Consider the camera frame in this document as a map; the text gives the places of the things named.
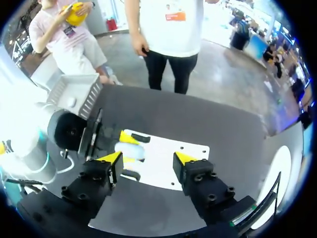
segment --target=white tray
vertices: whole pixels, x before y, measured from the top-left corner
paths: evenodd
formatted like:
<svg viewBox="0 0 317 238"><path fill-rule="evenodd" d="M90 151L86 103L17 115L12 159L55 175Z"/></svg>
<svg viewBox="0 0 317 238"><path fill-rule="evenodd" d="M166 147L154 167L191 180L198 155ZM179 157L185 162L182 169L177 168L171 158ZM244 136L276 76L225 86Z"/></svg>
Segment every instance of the white tray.
<svg viewBox="0 0 317 238"><path fill-rule="evenodd" d="M124 132L128 135L134 133L151 137L149 143L140 142L145 151L143 163L138 161L124 163L125 168L138 172L141 176L140 182L147 185L182 191L182 186L178 182L173 169L174 152L181 152L199 160L208 159L209 157L210 149L208 146L165 139L132 130L124 130Z"/></svg>
<svg viewBox="0 0 317 238"><path fill-rule="evenodd" d="M50 91L47 103L64 108L83 119L88 119L103 85L99 74L62 75ZM75 98L74 107L68 106L69 98Z"/></svg>

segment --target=person's hand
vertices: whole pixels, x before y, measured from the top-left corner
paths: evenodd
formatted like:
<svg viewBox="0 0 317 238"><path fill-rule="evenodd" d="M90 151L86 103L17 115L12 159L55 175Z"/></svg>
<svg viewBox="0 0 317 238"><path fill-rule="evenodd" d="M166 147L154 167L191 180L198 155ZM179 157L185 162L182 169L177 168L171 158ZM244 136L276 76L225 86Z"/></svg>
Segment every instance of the person's hand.
<svg viewBox="0 0 317 238"><path fill-rule="evenodd" d="M205 2L210 3L210 4L215 4L218 3L220 0L205 0Z"/></svg>
<svg viewBox="0 0 317 238"><path fill-rule="evenodd" d="M100 78L100 83L102 84L114 84L114 82L106 75L100 75L99 78Z"/></svg>
<svg viewBox="0 0 317 238"><path fill-rule="evenodd" d="M80 7L80 9L78 11L76 11L76 15L77 16L83 16L86 13L90 13L91 10L93 9L93 3L92 2L84 2L81 5L79 5L78 7Z"/></svg>
<svg viewBox="0 0 317 238"><path fill-rule="evenodd" d="M62 24L67 19L67 17L69 17L70 13L71 13L71 8L68 10L65 9L60 11L59 14L55 18L55 24L56 25Z"/></svg>
<svg viewBox="0 0 317 238"><path fill-rule="evenodd" d="M142 36L140 33L137 33L137 34L131 34L131 38L132 38L132 46L135 53L139 56L146 57L147 55L143 52L142 49L144 49L146 52L149 52L150 49L144 36Z"/></svg>

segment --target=pink shirt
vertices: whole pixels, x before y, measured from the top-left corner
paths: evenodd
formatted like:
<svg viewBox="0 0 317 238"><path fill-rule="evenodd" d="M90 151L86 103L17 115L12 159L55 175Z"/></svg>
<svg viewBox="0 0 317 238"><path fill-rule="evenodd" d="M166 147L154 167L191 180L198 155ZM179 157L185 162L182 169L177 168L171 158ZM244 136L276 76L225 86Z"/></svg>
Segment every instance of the pink shirt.
<svg viewBox="0 0 317 238"><path fill-rule="evenodd" d="M49 9L41 9L38 14L32 20L29 27L29 34L31 44L34 46L37 39L44 35L44 33L52 25L55 16L60 12L63 6L77 2L76 0L57 0L57 4ZM61 24L59 29L53 35L50 42L47 44L47 48L50 52L65 51L76 44L83 42L88 38L90 32L83 26L74 27L75 34L71 37L66 36L63 32L69 25L67 23Z"/></svg>

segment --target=white plate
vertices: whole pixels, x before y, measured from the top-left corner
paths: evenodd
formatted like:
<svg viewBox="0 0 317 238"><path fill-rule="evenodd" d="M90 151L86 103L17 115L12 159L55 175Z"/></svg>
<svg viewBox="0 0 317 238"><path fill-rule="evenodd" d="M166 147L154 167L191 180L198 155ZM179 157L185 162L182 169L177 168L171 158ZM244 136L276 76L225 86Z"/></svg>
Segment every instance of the white plate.
<svg viewBox="0 0 317 238"><path fill-rule="evenodd" d="M145 161L143 163L132 162L124 164L125 168L138 172L141 175L140 182L147 185L182 191L182 186L173 170L174 152L178 151L199 160L208 159L209 157L210 149L208 146L170 140L132 130L125 130L124 132L128 135L134 133L151 137L149 143L140 142L145 150Z"/></svg>

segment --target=yellow object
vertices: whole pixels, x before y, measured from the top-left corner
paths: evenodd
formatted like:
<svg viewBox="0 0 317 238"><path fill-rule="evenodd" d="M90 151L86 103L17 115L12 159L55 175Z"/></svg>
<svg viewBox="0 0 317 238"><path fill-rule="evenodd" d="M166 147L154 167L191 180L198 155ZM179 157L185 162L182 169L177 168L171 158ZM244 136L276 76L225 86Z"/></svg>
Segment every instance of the yellow object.
<svg viewBox="0 0 317 238"><path fill-rule="evenodd" d="M81 23L84 22L84 20L86 19L87 17L87 13L82 15L82 16L77 16L76 15L76 12L78 10L80 10L80 8L82 7L82 2L76 2L73 4L72 8L71 8L71 14L69 15L69 17L66 19L66 21L72 25L72 26L80 26Z"/></svg>
<svg viewBox="0 0 317 238"><path fill-rule="evenodd" d="M119 138L120 142L124 142L124 143L130 143L130 144L136 144L139 145L140 143L134 139L131 135L128 135L127 133L121 131L120 134L120 138Z"/></svg>
<svg viewBox="0 0 317 238"><path fill-rule="evenodd" d="M129 158L129 157L123 157L123 162L124 163L134 163L134 162L136 162L136 160Z"/></svg>
<svg viewBox="0 0 317 238"><path fill-rule="evenodd" d="M0 155L5 154L5 146L2 142L0 142Z"/></svg>
<svg viewBox="0 0 317 238"><path fill-rule="evenodd" d="M183 166L185 166L186 162L190 162L191 160L193 161L197 161L198 159L189 156L189 155L185 155L183 153L180 152L175 152L176 156L178 157L179 161L183 164Z"/></svg>
<svg viewBox="0 0 317 238"><path fill-rule="evenodd" d="M121 151L112 153L112 154L107 155L107 156L103 156L103 157L96 159L96 160L98 160L98 161L104 160L104 161L107 161L107 162L110 162L111 164L113 164L116 161L116 159L120 156L120 154L121 154Z"/></svg>

